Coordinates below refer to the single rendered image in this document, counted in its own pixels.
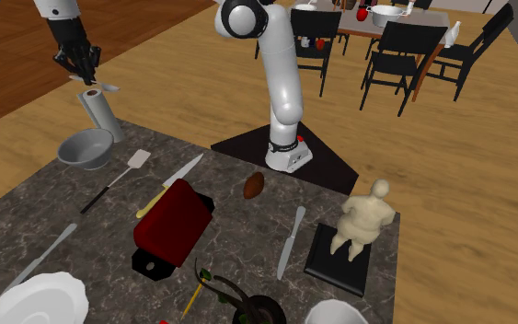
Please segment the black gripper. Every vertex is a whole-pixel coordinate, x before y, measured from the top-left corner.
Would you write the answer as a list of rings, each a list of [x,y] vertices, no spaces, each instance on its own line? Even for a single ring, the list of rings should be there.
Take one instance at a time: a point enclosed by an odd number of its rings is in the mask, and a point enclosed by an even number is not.
[[[92,86],[96,80],[95,73],[100,61],[101,48],[95,45],[90,46],[81,18],[48,19],[47,24],[59,47],[53,60],[66,71],[78,74],[79,68],[71,63],[67,54],[87,53],[80,60],[79,75],[87,86]]]

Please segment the white paper towel roll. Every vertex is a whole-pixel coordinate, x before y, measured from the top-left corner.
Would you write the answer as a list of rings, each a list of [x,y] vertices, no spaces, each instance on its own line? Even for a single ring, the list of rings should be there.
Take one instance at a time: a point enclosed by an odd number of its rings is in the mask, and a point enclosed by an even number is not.
[[[100,89],[92,88],[77,95],[89,118],[97,128],[109,131],[115,143],[124,139],[118,120]]]

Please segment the grey bowl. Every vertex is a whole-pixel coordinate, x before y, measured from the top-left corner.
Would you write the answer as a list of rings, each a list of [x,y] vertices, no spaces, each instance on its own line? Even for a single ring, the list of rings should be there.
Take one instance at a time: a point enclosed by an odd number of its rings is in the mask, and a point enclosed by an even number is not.
[[[85,129],[65,139],[57,150],[57,157],[66,165],[94,170],[109,162],[113,143],[109,131]]]

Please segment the red toaster with black base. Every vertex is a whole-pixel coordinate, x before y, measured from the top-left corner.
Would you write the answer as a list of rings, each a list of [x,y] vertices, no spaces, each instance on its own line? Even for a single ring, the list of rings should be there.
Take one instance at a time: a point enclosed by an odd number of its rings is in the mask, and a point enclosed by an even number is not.
[[[153,281],[182,266],[213,219],[213,199],[178,179],[133,230],[132,269]]]

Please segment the silver table knife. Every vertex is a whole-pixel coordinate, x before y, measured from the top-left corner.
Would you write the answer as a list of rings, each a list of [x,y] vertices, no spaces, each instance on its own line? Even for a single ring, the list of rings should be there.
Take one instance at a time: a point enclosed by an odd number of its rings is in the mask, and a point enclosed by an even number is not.
[[[279,264],[277,267],[277,279],[281,280],[283,277],[283,274],[285,272],[288,260],[290,258],[290,254],[294,245],[295,236],[297,234],[298,228],[305,216],[305,208],[304,206],[299,206],[296,209],[295,218],[294,218],[294,227],[293,230],[288,238],[286,238],[282,253],[279,259]]]
[[[29,274],[71,233],[77,228],[77,224],[72,223],[65,228],[60,236],[58,236],[53,243],[35,260],[33,260],[2,292],[2,295],[9,291],[11,288],[21,284]]]

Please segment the brown egg-shaped object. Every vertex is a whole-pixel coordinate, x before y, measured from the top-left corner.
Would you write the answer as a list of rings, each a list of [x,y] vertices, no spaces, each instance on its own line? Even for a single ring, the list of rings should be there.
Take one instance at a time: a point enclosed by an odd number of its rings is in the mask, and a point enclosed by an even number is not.
[[[244,185],[243,196],[245,199],[253,199],[260,195],[264,189],[265,179],[261,172],[255,172]]]

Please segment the black dining chair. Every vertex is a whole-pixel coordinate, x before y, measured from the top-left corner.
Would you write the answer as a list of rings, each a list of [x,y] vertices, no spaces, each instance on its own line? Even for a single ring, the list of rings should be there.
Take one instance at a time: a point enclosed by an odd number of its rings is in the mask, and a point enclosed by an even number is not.
[[[447,27],[386,23],[377,52],[372,52],[363,78],[363,109],[371,84],[395,87],[404,91],[397,116],[400,117],[412,91],[417,87],[427,60],[442,40]]]
[[[494,42],[501,33],[513,21],[513,9],[506,3],[482,28],[481,34],[468,46],[455,44],[450,48],[442,49],[434,64],[439,64],[438,74],[428,73],[432,78],[449,81],[456,84],[454,101],[457,101],[463,88],[466,78],[474,62],[483,54],[485,50]],[[444,74],[445,68],[451,67],[459,70],[457,78],[451,78]]]
[[[298,105],[302,102],[298,71],[303,66],[297,60],[320,60],[321,65],[308,65],[306,69],[316,70],[322,78],[326,77],[341,13],[304,10],[301,5],[290,10],[270,5],[266,11],[268,24],[258,37],[258,46],[271,103]]]
[[[411,8],[417,7],[420,9],[427,10],[432,3],[432,0],[390,0],[392,6],[410,6]]]

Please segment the white plate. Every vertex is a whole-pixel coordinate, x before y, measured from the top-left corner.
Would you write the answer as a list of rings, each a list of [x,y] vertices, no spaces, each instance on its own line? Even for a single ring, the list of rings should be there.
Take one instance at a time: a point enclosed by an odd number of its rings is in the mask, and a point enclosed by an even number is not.
[[[0,296],[0,324],[84,324],[84,283],[69,272],[41,273]]]

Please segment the yellow pencil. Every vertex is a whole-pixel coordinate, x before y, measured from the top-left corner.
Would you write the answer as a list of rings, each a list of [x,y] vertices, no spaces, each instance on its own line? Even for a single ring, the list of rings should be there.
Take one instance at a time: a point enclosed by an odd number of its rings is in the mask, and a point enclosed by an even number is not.
[[[201,281],[202,281],[202,283],[199,283],[199,285],[198,285],[197,289],[195,290],[194,294],[192,295],[189,303],[187,304],[186,308],[182,312],[182,315],[181,315],[181,318],[180,318],[181,321],[186,317],[186,315],[188,314],[190,308],[192,307],[192,304],[196,300],[198,294],[201,292],[201,290],[203,288],[202,284],[206,282],[206,278],[202,278]]]

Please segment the dark robot stand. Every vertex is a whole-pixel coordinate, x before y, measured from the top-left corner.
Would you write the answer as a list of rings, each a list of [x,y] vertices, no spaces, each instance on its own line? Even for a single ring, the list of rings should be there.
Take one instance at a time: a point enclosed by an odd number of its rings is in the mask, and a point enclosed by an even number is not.
[[[359,174],[301,122],[297,131],[313,153],[313,159],[289,176],[350,195]],[[267,124],[215,143],[211,149],[266,168],[269,135],[270,126]]]

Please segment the plant in black pot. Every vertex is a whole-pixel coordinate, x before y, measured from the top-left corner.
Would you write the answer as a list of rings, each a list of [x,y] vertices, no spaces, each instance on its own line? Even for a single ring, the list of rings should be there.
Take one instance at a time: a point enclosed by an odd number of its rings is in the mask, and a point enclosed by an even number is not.
[[[288,324],[287,317],[280,304],[266,295],[247,295],[239,286],[230,280],[212,275],[208,270],[200,268],[194,261],[193,270],[198,283],[216,295],[221,304],[228,304],[235,309],[231,324]],[[208,284],[216,281],[231,288],[237,296],[232,296]]]

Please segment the cream figure on black base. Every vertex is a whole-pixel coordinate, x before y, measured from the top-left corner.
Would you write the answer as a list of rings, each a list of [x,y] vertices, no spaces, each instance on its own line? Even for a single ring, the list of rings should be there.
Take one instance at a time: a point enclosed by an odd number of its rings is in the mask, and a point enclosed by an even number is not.
[[[389,183],[377,179],[366,195],[353,195],[341,206],[337,224],[318,224],[305,273],[359,297],[364,296],[372,243],[397,212],[385,202]]]

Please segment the dining table with dishes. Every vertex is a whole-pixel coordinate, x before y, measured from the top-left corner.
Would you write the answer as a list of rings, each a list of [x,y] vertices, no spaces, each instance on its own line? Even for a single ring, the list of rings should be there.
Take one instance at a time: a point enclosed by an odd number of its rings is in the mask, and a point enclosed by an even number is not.
[[[338,8],[331,3],[331,0],[317,0],[317,11],[336,11]],[[346,33],[355,36],[363,36],[367,38],[379,39],[384,29],[375,26],[371,18],[367,18],[365,21],[358,21],[356,18],[356,10],[358,6],[355,6],[353,10],[346,10],[342,13],[338,32]],[[450,27],[448,15],[445,12],[433,11],[433,10],[422,10],[414,9],[409,16],[402,17],[398,20],[399,22],[414,25],[423,26],[442,26]],[[422,82],[431,67],[434,59],[445,45],[445,40],[442,38],[436,48],[433,50],[432,55],[428,58],[424,58],[425,66],[420,74],[420,78],[417,81],[416,88],[412,101],[415,101],[419,92]]]

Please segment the white bowl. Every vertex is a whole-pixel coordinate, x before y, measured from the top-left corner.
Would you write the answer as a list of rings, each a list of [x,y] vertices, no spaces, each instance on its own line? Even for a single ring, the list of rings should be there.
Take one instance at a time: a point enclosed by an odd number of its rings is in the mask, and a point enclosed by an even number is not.
[[[308,312],[304,324],[369,324],[362,313],[337,299],[318,302]]]

